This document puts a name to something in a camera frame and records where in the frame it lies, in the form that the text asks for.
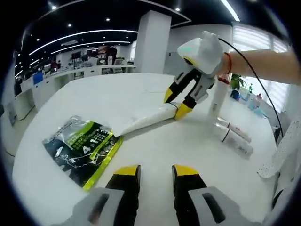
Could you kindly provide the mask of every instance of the plastic bag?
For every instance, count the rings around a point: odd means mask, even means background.
[[[43,145],[53,160],[84,190],[89,190],[122,143],[110,128],[72,116]]]
[[[158,108],[144,108],[136,111],[125,122],[112,122],[110,126],[114,135],[121,136],[126,133],[141,129],[175,116],[180,103],[167,103]]]

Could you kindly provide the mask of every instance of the black ceiling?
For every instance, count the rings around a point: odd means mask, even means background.
[[[272,26],[260,3],[254,0],[228,0],[236,11],[240,21],[267,30],[279,36]],[[180,13],[191,20],[179,26],[195,24],[229,24],[234,22],[230,12],[222,4],[221,0],[152,0],[165,7],[180,8]],[[136,33],[131,32],[94,32],[72,36],[56,41],[28,56],[35,49],[53,40],[74,33],[92,30],[119,29],[138,31],[139,21],[142,15],[149,10],[155,10],[172,17],[172,26],[187,22],[187,19],[166,8],[151,4],[144,0],[51,0],[44,4],[34,15],[35,20],[28,25],[24,33],[22,44],[17,44],[20,56],[17,59],[18,67],[27,69],[32,60],[47,59],[54,56],[51,52],[64,47],[62,43],[76,40],[78,44],[98,41],[129,41],[137,39]]]

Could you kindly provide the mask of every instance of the window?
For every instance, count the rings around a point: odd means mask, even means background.
[[[271,49],[277,53],[288,51],[287,45],[272,34],[243,25],[233,26],[233,46],[240,51],[257,49]],[[257,95],[261,93],[262,99],[271,105],[267,95],[256,78],[246,77],[244,80],[247,83],[247,87],[252,84],[254,94]],[[273,101],[276,110],[281,112],[285,107],[289,85],[264,79],[260,80]]]
[[[135,58],[136,45],[137,45],[137,41],[134,41],[132,44],[130,60],[134,60],[134,58]]]

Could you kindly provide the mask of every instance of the red bracelet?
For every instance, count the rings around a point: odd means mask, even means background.
[[[224,54],[227,55],[229,58],[228,70],[226,71],[225,74],[230,74],[232,70],[232,59],[229,53],[224,53]]]

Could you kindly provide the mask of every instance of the human arm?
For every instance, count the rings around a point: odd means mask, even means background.
[[[277,81],[290,84],[301,84],[301,72],[295,54],[291,51],[276,53],[272,50],[252,50],[244,51],[242,54],[247,58],[256,74],[261,79]],[[231,52],[232,60],[231,73],[242,76],[252,76],[254,74],[247,62],[237,52]],[[217,73],[222,75],[228,70],[229,57],[223,56],[223,66]]]

